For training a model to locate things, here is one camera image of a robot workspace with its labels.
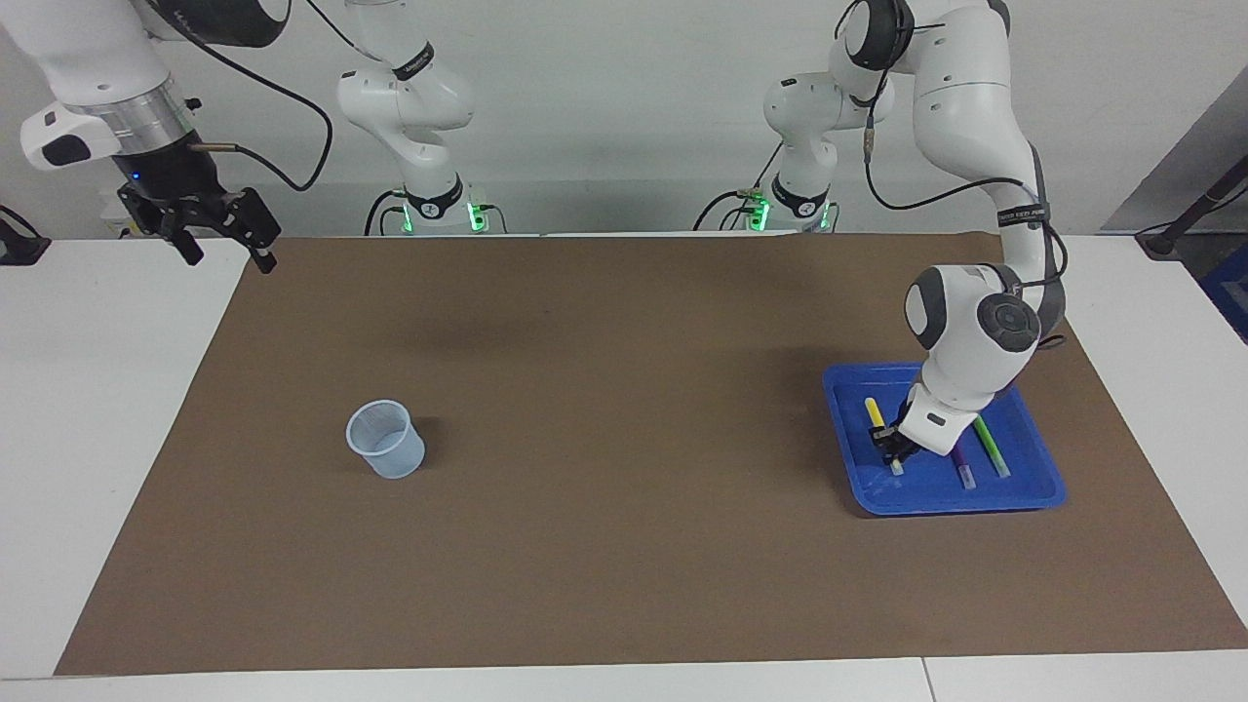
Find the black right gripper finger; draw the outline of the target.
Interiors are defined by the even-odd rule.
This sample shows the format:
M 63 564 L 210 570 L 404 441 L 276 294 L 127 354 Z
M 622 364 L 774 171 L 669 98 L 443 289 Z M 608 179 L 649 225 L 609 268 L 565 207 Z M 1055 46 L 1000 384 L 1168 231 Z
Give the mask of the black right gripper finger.
M 237 244 L 245 245 L 261 274 L 271 274 L 277 259 L 271 252 L 281 226 L 255 189 L 245 189 L 230 200 L 230 231 Z
M 203 250 L 197 244 L 195 236 L 187 230 L 183 219 L 165 219 L 163 240 L 173 246 L 178 256 L 190 266 L 198 265 L 203 259 Z

